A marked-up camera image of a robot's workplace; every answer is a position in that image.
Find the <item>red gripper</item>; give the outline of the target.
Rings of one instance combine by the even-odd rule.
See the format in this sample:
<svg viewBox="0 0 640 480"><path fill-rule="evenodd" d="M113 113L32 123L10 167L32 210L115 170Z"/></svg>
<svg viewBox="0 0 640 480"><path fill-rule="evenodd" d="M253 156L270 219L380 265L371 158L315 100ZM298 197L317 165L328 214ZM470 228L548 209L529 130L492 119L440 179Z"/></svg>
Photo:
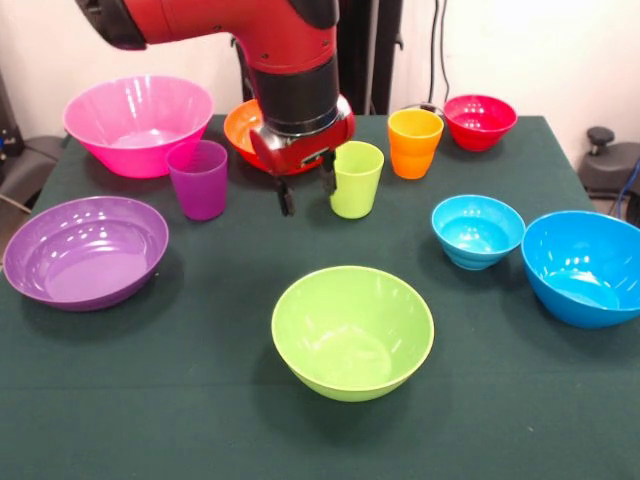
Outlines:
<svg viewBox="0 0 640 480"><path fill-rule="evenodd" d="M322 157L321 179L325 193L332 196L337 188L335 151L355 133L355 115L347 99L338 96L336 116L329 125L315 132L300 135L277 133L266 124L250 130L254 152L272 176L289 175L292 171ZM276 178L276 193L284 217L295 214L293 191L282 177Z"/></svg>

